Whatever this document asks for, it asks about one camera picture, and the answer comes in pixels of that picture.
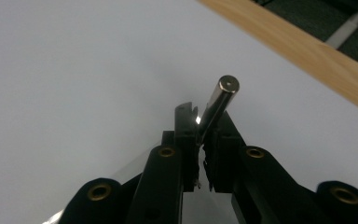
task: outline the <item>white surface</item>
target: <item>white surface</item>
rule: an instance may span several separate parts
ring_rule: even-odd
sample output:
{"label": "white surface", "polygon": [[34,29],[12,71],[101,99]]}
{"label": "white surface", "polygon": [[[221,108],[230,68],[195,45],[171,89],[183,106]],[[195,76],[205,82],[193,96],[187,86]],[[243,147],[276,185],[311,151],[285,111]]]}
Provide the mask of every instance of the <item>white surface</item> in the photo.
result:
{"label": "white surface", "polygon": [[358,108],[199,3],[0,1],[0,223],[47,220],[225,74],[248,144],[310,189],[358,188]]}

